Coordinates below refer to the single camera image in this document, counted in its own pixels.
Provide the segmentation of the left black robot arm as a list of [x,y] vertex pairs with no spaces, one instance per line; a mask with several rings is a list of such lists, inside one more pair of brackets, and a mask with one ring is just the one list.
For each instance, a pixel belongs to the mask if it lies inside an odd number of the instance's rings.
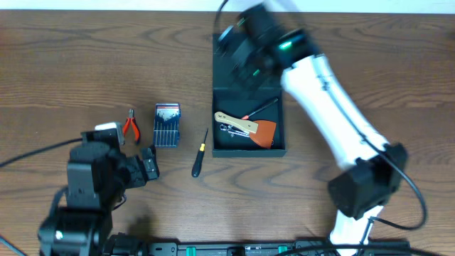
[[114,243],[112,211],[127,189],[159,177],[156,149],[126,156],[118,146],[84,142],[71,149],[68,184],[55,194],[49,216],[38,229],[41,255],[101,255]]

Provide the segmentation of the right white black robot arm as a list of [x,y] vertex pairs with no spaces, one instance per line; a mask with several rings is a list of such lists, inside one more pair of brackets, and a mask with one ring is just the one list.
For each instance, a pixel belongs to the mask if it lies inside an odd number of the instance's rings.
[[362,255],[370,250],[373,223],[407,178],[405,148],[390,144],[362,115],[305,30],[285,31],[264,4],[243,11],[236,26],[242,40],[232,42],[230,26],[217,39],[219,49],[238,67],[278,76],[326,140],[342,171],[328,182],[338,210],[328,239],[337,255]]

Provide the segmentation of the black yellow screwdriver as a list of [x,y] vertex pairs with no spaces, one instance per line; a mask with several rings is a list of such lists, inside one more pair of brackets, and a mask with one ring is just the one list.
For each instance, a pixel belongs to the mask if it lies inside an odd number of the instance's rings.
[[207,135],[208,135],[208,129],[205,132],[204,140],[199,147],[198,153],[196,155],[196,160],[193,164],[193,168],[191,171],[191,176],[193,178],[199,177],[201,169],[202,169],[203,157],[205,154],[205,141],[206,141]]

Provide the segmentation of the black gift box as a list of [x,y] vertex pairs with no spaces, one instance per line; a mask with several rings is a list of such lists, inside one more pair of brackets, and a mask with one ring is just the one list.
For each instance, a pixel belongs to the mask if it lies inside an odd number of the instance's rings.
[[273,145],[264,149],[247,137],[231,135],[213,121],[213,156],[283,157],[287,152],[284,128],[282,88],[279,78],[265,75],[251,66],[237,67],[237,62],[217,46],[219,35],[213,34],[213,103],[212,112],[224,112],[235,118],[249,114],[270,100],[278,101],[254,114],[252,120],[268,120],[277,126]]

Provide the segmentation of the wooden handled orange scraper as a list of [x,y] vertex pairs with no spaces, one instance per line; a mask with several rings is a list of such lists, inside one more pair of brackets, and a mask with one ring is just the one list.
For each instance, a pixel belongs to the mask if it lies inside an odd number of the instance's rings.
[[220,124],[230,125],[242,132],[248,132],[251,139],[258,146],[271,149],[274,143],[274,133],[277,124],[268,120],[243,120],[231,117],[223,112],[216,112],[214,119]]

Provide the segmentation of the blue precision screwdriver set case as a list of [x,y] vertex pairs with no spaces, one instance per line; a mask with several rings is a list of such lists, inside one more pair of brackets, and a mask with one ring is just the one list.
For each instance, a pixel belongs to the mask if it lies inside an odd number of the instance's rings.
[[180,118],[181,106],[179,103],[156,104],[153,139],[156,148],[176,148],[178,146]]

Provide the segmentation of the red handled cutting pliers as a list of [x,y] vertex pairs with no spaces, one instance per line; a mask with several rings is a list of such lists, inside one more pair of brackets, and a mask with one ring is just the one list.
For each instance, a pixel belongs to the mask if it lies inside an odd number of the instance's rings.
[[127,135],[127,132],[129,130],[129,128],[132,128],[132,131],[134,132],[134,142],[135,142],[135,144],[139,144],[140,139],[141,139],[141,134],[140,134],[140,130],[139,130],[139,128],[137,126],[137,123],[136,123],[134,109],[129,109],[129,111],[128,111],[127,119],[126,119],[126,121],[124,123],[124,126],[122,128],[122,133],[123,133],[124,137]]

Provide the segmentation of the small claw hammer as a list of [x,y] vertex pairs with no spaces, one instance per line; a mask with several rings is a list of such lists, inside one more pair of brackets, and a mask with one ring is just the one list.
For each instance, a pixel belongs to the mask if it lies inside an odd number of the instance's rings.
[[266,103],[264,103],[263,105],[261,105],[260,107],[258,107],[257,109],[253,110],[251,113],[249,114],[246,114],[244,117],[242,117],[243,120],[247,120],[249,119],[251,116],[267,109],[268,107],[271,107],[273,104],[277,103],[279,101],[279,98],[278,97],[274,97],[272,99],[270,99],[269,101],[267,101]]

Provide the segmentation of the chrome combination wrench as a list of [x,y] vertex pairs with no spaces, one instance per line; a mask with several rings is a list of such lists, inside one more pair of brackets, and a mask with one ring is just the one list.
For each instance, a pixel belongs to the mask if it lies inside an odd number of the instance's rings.
[[250,137],[248,132],[242,132],[238,129],[233,128],[230,125],[221,124],[219,126],[219,129],[223,132],[227,132],[231,137],[234,137],[234,136],[247,137],[247,138]]

